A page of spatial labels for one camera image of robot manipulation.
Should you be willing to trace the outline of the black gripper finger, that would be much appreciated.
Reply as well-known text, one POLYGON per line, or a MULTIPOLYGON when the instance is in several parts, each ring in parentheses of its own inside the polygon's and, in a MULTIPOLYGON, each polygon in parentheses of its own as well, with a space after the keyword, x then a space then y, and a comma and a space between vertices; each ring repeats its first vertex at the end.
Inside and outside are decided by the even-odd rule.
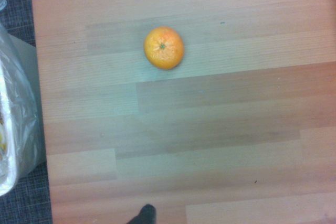
POLYGON ((156 224, 156 208, 152 204, 146 204, 127 224, 156 224))

